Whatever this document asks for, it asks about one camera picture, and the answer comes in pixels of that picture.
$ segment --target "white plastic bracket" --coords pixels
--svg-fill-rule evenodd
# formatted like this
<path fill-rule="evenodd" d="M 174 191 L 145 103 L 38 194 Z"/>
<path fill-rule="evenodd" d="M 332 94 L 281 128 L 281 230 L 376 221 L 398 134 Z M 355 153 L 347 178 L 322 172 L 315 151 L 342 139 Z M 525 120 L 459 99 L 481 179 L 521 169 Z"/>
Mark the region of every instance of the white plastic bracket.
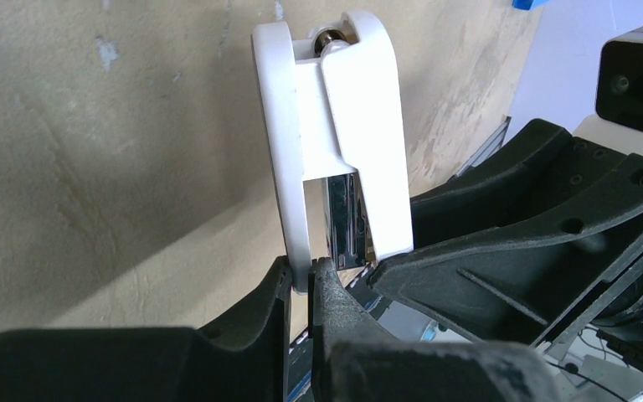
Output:
<path fill-rule="evenodd" d="M 303 182 L 356 173 L 373 252 L 383 260 L 413 249 L 398 68 L 381 22 L 350 11 L 325 28 L 347 34 L 315 55 L 285 22 L 252 35 L 285 247 L 294 287 L 311 267 Z"/>

